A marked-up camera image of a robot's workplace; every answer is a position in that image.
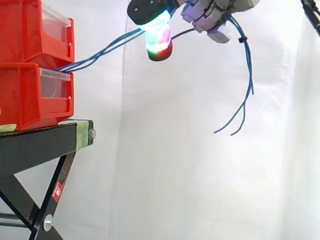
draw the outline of white backdrop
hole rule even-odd
[[[135,28],[127,0],[46,2],[75,19],[78,60]],[[234,16],[249,38],[256,93],[234,137],[240,117],[214,134],[248,85],[232,26],[232,42],[193,32],[160,63],[140,37],[76,74],[75,117],[93,119],[97,139],[77,153],[55,216],[64,239],[320,239],[320,39],[298,0],[262,0]],[[178,14],[171,26],[190,28]],[[38,203],[54,166],[18,176]]]

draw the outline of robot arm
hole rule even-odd
[[[260,0],[131,0],[128,16],[145,30],[148,56],[153,61],[167,59],[172,53],[169,20],[184,5],[183,19],[193,28],[217,43],[229,42],[232,35],[226,28],[224,14],[243,12],[255,7]]]
[[[182,17],[199,33],[206,31],[218,43],[227,43],[231,35],[225,28],[225,12],[243,12],[253,8],[260,0],[132,0],[128,7],[129,17],[143,25],[168,10],[171,16],[185,4]]]

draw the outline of black metal stand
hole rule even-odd
[[[62,125],[26,132],[0,133],[0,198],[15,213],[0,213],[0,226],[28,228],[29,240],[63,240],[53,219],[76,151],[93,144],[92,121],[67,121]],[[14,174],[59,158],[41,208]]]

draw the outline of blue wire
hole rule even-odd
[[[70,73],[70,72],[76,72],[76,71],[79,71],[79,70],[86,69],[86,68],[90,67],[91,65],[93,65],[100,57],[102,57],[102,56],[104,56],[104,55],[112,52],[113,50],[116,50],[117,48],[120,48],[121,46],[129,43],[130,41],[136,39],[137,37],[141,36],[141,35],[144,34],[144,33],[145,33],[145,32],[142,31],[142,32],[140,32],[139,34],[137,34],[136,36],[134,36],[134,37],[132,37],[132,38],[124,41],[123,43],[121,43],[121,44],[113,47],[112,49],[110,49],[110,50],[108,50],[108,51],[105,51],[105,52],[101,52],[99,55],[97,55],[97,56],[95,57],[95,59],[94,59],[91,63],[89,63],[89,64],[87,64],[87,65],[85,65],[85,66],[82,66],[82,67],[79,67],[79,68],[76,68],[76,69],[70,69],[70,70],[66,69],[66,70],[64,70],[64,71],[62,71],[62,72],[63,72],[63,73]]]
[[[68,71],[68,72],[72,72],[70,71],[72,68],[76,68],[76,67],[79,67],[80,65],[82,64],[85,64],[89,61],[93,61],[97,58],[97,56],[99,56],[101,53],[105,52],[107,49],[111,48],[112,46],[116,45],[117,43],[119,43],[120,41],[128,38],[128,37],[131,37],[132,35],[136,34],[136,33],[139,33],[141,32],[142,30],[141,29],[136,29],[136,30],[133,30],[131,32],[128,32],[128,33],[125,33],[123,34],[122,36],[118,37],[117,39],[115,39],[114,41],[112,41],[107,47],[105,47],[104,49],[102,49],[101,51],[97,52],[96,54],[94,54],[93,56],[85,59],[85,60],[81,60],[81,61],[78,61],[78,62],[74,62],[74,63],[71,63],[69,65],[66,65],[66,66],[62,66],[62,67],[58,67],[58,68],[55,68],[54,71]]]
[[[245,32],[243,31],[243,29],[241,28],[241,26],[239,25],[239,23],[237,22],[237,20],[235,18],[233,18],[231,16],[230,13],[226,12],[224,14],[224,18],[226,20],[228,20],[230,23],[232,23],[235,28],[237,29],[237,31],[240,33],[241,37],[243,39],[246,38]],[[232,118],[227,122],[226,125],[224,125],[222,128],[220,128],[219,130],[215,131],[214,133],[219,133],[221,131],[223,131],[226,127],[228,127],[230,125],[230,123],[235,119],[235,117],[238,115],[238,113],[241,111],[241,109],[243,109],[243,117],[242,117],[242,122],[240,127],[238,128],[238,130],[236,130],[234,133],[231,134],[231,136],[236,135],[237,133],[240,132],[240,130],[242,129],[242,127],[245,124],[246,121],[246,104],[247,104],[247,100],[250,96],[250,93],[252,93],[252,95],[255,94],[254,91],[254,82],[253,82],[253,68],[252,68],[252,57],[251,57],[251,50],[250,50],[250,46],[248,44],[248,41],[245,39],[244,40],[244,48],[245,48],[245,57],[246,57],[246,63],[247,63],[247,67],[248,67],[248,71],[249,71],[249,84],[248,84],[248,88],[245,94],[245,98],[244,101],[242,102],[241,106],[237,109],[237,111],[235,112],[235,114],[232,116]]]
[[[89,57],[89,58],[87,58],[87,59],[85,59],[85,60],[82,60],[82,61],[74,62],[74,63],[71,63],[71,64],[69,64],[69,65],[56,68],[55,70],[56,70],[56,71],[60,71],[60,70],[65,69],[65,68],[78,67],[78,66],[80,66],[81,64],[86,63],[86,62],[94,59],[98,54],[100,54],[101,52],[104,52],[106,49],[108,49],[108,48],[112,47],[113,45],[117,44],[119,41],[122,41],[123,39],[125,39],[125,38],[127,38],[127,37],[130,37],[130,36],[132,36],[133,34],[138,33],[138,32],[140,32],[140,31],[141,31],[141,29],[138,28],[138,29],[133,30],[133,31],[131,31],[131,32],[125,33],[125,34],[123,34],[122,36],[120,36],[120,37],[118,37],[117,39],[115,39],[113,42],[111,42],[107,47],[105,47],[105,48],[102,49],[101,51],[99,51],[99,52],[97,52],[96,54],[94,54],[93,56],[91,56],[91,57]]]

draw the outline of screw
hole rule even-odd
[[[45,217],[43,221],[43,230],[45,230],[46,232],[49,232],[53,226],[54,226],[54,217],[51,214],[49,214]]]
[[[90,130],[89,130],[89,138],[90,138],[91,140],[94,140],[94,139],[96,138],[96,136],[97,136],[96,130],[95,130],[95,129],[90,129]]]

